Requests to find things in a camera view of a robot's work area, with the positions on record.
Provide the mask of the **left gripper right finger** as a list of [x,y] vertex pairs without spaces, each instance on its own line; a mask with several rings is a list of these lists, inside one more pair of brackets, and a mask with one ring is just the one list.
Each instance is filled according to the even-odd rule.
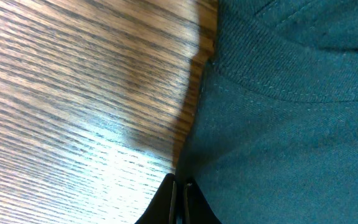
[[185,224],[221,224],[194,179],[183,189],[183,222]]

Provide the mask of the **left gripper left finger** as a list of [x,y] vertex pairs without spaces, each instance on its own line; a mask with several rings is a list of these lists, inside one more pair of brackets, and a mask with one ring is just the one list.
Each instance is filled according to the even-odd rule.
[[174,174],[167,174],[142,216],[135,224],[175,224],[177,183]]

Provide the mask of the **black t-shirt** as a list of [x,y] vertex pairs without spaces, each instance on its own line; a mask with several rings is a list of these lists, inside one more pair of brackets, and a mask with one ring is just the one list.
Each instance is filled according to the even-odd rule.
[[358,223],[358,1],[220,1],[180,154],[223,223]]

